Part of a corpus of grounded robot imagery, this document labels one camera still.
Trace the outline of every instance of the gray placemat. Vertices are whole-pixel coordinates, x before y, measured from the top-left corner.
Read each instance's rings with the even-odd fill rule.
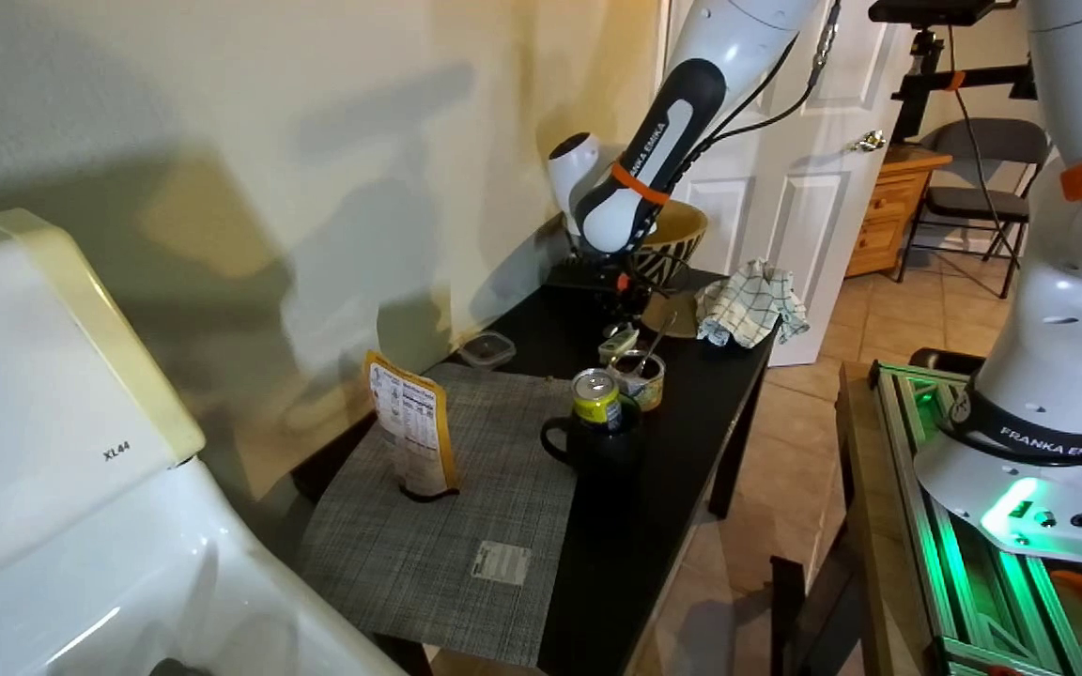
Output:
[[[539,665],[576,475],[540,447],[571,382],[441,364],[463,497],[397,493],[373,427],[327,485],[301,547],[303,577],[362,632]]]

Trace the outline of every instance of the can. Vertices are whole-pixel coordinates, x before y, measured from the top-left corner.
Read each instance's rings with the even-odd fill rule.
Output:
[[[576,376],[571,409],[580,421],[611,427],[620,421],[620,407],[625,407],[625,386],[611,367],[584,367]]]

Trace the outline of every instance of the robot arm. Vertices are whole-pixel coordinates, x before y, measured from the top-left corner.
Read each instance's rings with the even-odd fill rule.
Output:
[[[586,132],[547,155],[547,184],[571,240],[594,257],[640,247],[711,123],[763,81],[815,4],[694,0],[674,69],[625,155],[606,170]]]

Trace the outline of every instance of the black table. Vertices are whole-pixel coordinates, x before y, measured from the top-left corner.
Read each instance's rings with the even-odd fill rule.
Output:
[[[539,289],[492,324],[516,342],[516,361],[501,364],[501,373],[571,379],[596,364],[606,317],[594,293]],[[576,488],[540,637],[544,674],[625,674],[708,488],[708,508],[718,517],[729,516],[770,339],[760,349],[663,339],[658,353],[665,361],[665,398],[658,412],[640,421],[646,451],[633,485],[584,476]],[[297,468],[297,488],[309,500],[322,497],[333,468],[337,451],[327,451]]]

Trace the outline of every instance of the sticker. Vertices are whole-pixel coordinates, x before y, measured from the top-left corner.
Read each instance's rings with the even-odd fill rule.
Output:
[[[485,577],[497,586],[525,586],[532,547],[482,542],[470,565],[470,577]]]

